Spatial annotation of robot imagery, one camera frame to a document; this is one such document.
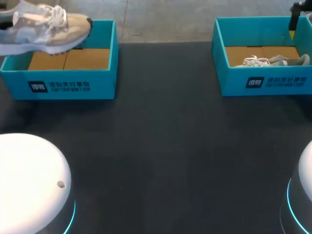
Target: gray floor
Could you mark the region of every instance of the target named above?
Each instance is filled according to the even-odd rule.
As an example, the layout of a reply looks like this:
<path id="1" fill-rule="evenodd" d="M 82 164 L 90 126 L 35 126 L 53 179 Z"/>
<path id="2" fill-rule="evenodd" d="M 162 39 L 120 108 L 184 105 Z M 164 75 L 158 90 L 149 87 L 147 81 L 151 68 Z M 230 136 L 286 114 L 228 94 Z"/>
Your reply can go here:
<path id="1" fill-rule="evenodd" d="M 19 0 L 7 0 L 13 7 Z M 114 19 L 120 42 L 211 40 L 216 17 L 286 16 L 294 0 L 29 0 Z"/>

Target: teal box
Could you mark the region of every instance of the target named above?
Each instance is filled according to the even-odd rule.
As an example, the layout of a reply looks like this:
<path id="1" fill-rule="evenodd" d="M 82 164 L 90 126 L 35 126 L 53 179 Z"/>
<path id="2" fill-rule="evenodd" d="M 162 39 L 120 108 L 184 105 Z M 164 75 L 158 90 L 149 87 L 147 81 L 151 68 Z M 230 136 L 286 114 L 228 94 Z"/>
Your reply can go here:
<path id="1" fill-rule="evenodd" d="M 295 46 L 312 59 L 312 24 L 300 17 L 294 40 L 290 17 L 217 18 L 212 53 L 223 96 L 312 94 L 312 66 L 230 67 L 227 46 Z"/>
<path id="2" fill-rule="evenodd" d="M 113 99 L 118 66 L 115 21 L 95 20 L 83 47 L 110 49 L 108 69 L 28 71 L 31 52 L 7 56 L 0 73 L 16 100 Z"/>

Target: shoe sole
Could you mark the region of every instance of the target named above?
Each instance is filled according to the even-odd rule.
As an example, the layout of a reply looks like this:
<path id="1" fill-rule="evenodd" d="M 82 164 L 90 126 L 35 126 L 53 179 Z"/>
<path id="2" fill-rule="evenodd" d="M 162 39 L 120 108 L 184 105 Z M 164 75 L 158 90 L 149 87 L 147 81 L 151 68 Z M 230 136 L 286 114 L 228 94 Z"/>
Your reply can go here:
<path id="1" fill-rule="evenodd" d="M 30 51 L 41 51 L 46 52 L 50 55 L 56 55 L 65 53 L 75 46 L 83 43 L 88 35 L 79 38 L 76 41 L 73 41 L 66 45 L 60 46 L 46 46 L 46 45 L 34 45 L 34 44 L 0 44 L 0 56 L 8 56 L 8 55 L 20 55 Z"/>

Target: cardboard box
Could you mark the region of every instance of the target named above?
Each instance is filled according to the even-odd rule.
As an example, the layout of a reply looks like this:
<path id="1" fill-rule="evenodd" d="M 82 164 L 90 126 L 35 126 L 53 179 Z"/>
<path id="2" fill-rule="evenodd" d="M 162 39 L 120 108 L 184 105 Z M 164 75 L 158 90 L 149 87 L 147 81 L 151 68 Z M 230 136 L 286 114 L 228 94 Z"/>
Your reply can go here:
<path id="1" fill-rule="evenodd" d="M 35 52 L 28 66 L 28 71 L 63 70 L 67 53 L 51 56 L 43 52 Z"/>
<path id="2" fill-rule="evenodd" d="M 245 58 L 273 58 L 277 55 L 282 55 L 289 59 L 300 58 L 296 47 L 294 46 L 264 46 L 264 47 L 226 47 L 226 54 L 230 63 L 230 67 L 235 67 L 243 64 Z"/>
<path id="3" fill-rule="evenodd" d="M 109 49 L 71 50 L 67 54 L 64 70 L 107 69 Z"/>
<path id="4" fill-rule="evenodd" d="M 254 47 L 258 48 L 252 53 L 261 54 L 262 47 L 267 58 L 281 53 L 288 58 L 304 54 L 312 58 L 312 24 L 300 17 L 292 40 L 289 22 L 290 17 L 216 19 L 212 53 L 223 96 L 312 94 L 312 66 L 234 67 Z"/>
<path id="5" fill-rule="evenodd" d="M 119 51 L 115 22 L 95 20 L 83 48 L 60 57 L 8 56 L 0 73 L 16 100 L 113 99 Z"/>

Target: glowing blue ring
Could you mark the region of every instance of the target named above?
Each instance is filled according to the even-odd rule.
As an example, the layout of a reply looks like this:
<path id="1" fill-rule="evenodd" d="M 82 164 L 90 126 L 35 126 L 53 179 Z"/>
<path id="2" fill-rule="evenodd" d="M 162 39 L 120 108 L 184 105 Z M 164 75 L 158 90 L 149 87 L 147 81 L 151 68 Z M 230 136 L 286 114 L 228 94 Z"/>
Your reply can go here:
<path id="1" fill-rule="evenodd" d="M 292 208 L 291 208 L 291 204 L 290 204 L 290 202 L 289 202 L 289 184 L 291 183 L 291 179 L 289 180 L 289 183 L 288 183 L 288 187 L 287 187 L 287 201 L 288 201 L 288 206 L 289 206 L 289 209 L 290 209 L 290 211 L 291 211 L 291 213 L 292 213 L 292 216 L 293 216 L 293 218 L 296 220 L 296 222 L 297 222 L 297 224 L 300 226 L 300 228 L 306 233 L 306 234 L 310 234 L 310 233 L 308 233 L 308 231 L 307 230 L 305 230 L 305 228 L 299 223 L 299 221 L 298 221 L 298 219 L 296 218 L 296 216 L 294 216 L 294 213 L 293 213 L 293 210 L 292 210 Z"/>
<path id="2" fill-rule="evenodd" d="M 66 228 L 66 230 L 64 231 L 63 234 L 66 234 L 70 228 L 70 226 L 72 225 L 73 223 L 73 220 L 74 220 L 74 216 L 75 216 L 75 212 L 76 212 L 76 202 L 74 203 L 74 212 L 73 212 L 73 216 L 72 216 L 72 219 L 70 220 L 69 224 L 68 224 L 68 227 Z"/>

